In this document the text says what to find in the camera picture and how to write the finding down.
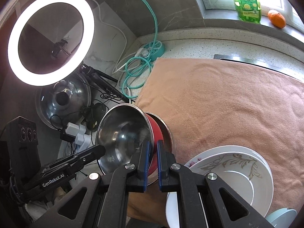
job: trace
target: glowing white ring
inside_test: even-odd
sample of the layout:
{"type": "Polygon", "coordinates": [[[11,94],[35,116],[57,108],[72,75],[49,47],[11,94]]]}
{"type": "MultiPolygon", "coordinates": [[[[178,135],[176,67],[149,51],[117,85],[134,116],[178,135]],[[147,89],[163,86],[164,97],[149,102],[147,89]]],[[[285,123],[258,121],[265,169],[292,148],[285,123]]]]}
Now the glowing white ring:
{"type": "Polygon", "coordinates": [[[62,80],[80,64],[89,51],[94,35],[94,16],[86,0],[36,0],[29,5],[17,19],[9,38],[8,57],[14,74],[23,82],[33,86],[46,86],[62,80]],[[68,3],[74,6],[82,16],[83,36],[80,45],[70,60],[60,69],[49,74],[34,74],[21,63],[18,43],[23,27],[39,9],[52,3],[68,3]]]}

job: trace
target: green bottle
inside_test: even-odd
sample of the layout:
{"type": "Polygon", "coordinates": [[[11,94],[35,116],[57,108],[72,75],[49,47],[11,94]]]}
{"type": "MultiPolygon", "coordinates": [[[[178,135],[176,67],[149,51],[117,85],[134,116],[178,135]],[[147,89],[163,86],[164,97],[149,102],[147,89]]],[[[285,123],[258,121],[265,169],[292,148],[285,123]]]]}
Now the green bottle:
{"type": "Polygon", "coordinates": [[[259,0],[234,0],[234,5],[242,21],[254,23],[261,21],[261,4],[259,0]]]}

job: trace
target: silver bolt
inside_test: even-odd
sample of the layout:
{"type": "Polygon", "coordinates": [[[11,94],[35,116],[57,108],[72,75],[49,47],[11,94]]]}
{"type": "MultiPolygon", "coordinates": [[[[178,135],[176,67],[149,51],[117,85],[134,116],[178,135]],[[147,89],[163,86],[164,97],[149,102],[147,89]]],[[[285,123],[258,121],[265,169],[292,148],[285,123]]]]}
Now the silver bolt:
{"type": "Polygon", "coordinates": [[[173,170],[179,170],[179,169],[181,168],[181,165],[180,165],[180,164],[177,164],[177,163],[174,163],[174,164],[171,165],[171,168],[172,168],[173,170]]]}
{"type": "Polygon", "coordinates": [[[98,173],[96,173],[96,172],[93,172],[93,173],[91,173],[90,175],[89,175],[89,178],[91,179],[91,180],[96,180],[97,178],[98,178],[98,173]]]}
{"type": "Polygon", "coordinates": [[[217,179],[217,175],[215,173],[209,173],[207,176],[210,180],[216,180],[217,179]]]}
{"type": "Polygon", "coordinates": [[[125,168],[126,168],[127,170],[133,170],[133,169],[135,168],[135,165],[132,164],[132,163],[128,163],[128,164],[125,165],[125,168]]]}

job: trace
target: orange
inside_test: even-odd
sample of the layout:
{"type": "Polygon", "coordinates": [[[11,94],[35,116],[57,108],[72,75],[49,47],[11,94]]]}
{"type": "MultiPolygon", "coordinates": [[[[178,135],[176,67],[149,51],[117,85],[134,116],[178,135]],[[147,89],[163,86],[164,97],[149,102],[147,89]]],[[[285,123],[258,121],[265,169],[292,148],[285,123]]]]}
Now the orange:
{"type": "Polygon", "coordinates": [[[276,10],[270,10],[268,12],[268,18],[270,22],[278,27],[278,28],[284,28],[286,26],[286,20],[283,15],[281,15],[278,11],[276,10]]]}

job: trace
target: brown towel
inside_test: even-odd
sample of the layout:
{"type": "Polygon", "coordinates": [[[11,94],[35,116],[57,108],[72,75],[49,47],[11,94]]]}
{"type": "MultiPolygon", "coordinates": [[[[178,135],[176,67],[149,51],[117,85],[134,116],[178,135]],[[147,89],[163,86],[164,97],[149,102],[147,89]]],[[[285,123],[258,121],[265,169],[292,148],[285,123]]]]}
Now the brown towel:
{"type": "MultiPolygon", "coordinates": [[[[159,58],[136,105],[167,123],[179,163],[221,145],[261,154],[274,181],[270,213],[283,207],[299,211],[304,203],[303,101],[304,83],[272,70],[222,60],[159,58]]],[[[128,215],[167,225],[165,201],[157,187],[131,194],[128,215]]]]}

